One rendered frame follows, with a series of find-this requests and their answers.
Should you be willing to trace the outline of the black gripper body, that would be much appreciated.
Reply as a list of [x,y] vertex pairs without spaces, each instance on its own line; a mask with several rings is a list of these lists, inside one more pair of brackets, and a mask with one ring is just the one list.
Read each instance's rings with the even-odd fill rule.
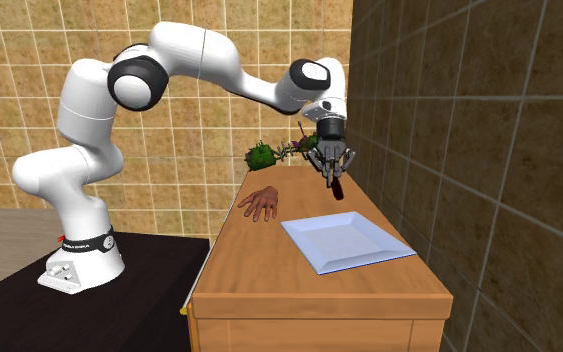
[[316,123],[318,135],[317,150],[325,152],[344,152],[347,147],[344,135],[344,121],[340,118],[323,118]]

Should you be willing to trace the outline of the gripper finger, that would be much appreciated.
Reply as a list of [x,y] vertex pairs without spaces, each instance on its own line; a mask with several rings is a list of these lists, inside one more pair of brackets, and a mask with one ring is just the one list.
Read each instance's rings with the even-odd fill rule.
[[334,154],[335,158],[333,177],[340,178],[353,162],[356,156],[356,152],[348,147],[346,147],[344,150],[341,150],[340,146],[336,146],[334,149]]
[[333,182],[334,149],[330,144],[317,144],[307,152],[308,159],[317,171],[326,179],[326,187]]

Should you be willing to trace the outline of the purple flower sprig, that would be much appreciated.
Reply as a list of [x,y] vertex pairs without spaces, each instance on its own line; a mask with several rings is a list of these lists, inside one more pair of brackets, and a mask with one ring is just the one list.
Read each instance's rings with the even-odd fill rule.
[[298,141],[290,141],[288,144],[281,142],[281,145],[273,151],[273,155],[276,159],[283,161],[289,156],[293,156],[295,153],[300,153],[304,160],[308,160],[308,152],[314,149],[318,143],[318,135],[313,132],[311,135],[306,135],[302,128],[302,124],[298,123],[300,131],[302,133],[302,138]]

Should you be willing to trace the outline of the green leafy plant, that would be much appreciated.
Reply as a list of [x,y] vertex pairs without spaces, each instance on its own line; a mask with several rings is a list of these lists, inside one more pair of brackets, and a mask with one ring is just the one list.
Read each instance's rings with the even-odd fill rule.
[[275,166],[277,158],[274,151],[268,144],[259,141],[253,148],[245,154],[244,161],[250,171],[257,171],[271,166]]

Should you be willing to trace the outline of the flesh-coloured hand figure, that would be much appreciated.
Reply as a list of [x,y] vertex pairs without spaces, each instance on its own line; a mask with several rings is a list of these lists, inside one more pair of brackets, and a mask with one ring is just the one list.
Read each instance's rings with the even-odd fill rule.
[[275,219],[278,210],[278,190],[273,186],[257,190],[244,198],[238,207],[246,207],[244,216],[251,217],[254,222],[257,222],[260,216],[263,216],[265,221]]

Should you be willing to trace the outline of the white square plate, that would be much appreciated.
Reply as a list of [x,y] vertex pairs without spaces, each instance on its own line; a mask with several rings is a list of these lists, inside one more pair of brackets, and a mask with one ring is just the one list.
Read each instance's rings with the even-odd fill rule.
[[281,226],[318,275],[416,255],[357,212],[283,221]]

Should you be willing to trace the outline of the wooden chest of drawers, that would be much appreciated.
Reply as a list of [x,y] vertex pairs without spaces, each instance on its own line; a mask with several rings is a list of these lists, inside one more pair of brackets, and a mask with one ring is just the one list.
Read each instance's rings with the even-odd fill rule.
[[356,211],[398,232],[348,175],[335,198],[309,167],[247,174],[243,199],[268,185],[276,218],[232,207],[188,309],[193,352],[439,352],[452,295],[417,256],[318,275],[282,222]]

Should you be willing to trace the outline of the black robot stand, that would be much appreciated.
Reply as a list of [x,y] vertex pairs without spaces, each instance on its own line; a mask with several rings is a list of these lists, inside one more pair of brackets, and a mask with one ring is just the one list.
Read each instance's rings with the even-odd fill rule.
[[125,269],[75,295],[41,286],[39,259],[0,281],[0,352],[190,352],[179,310],[206,239],[119,233]]

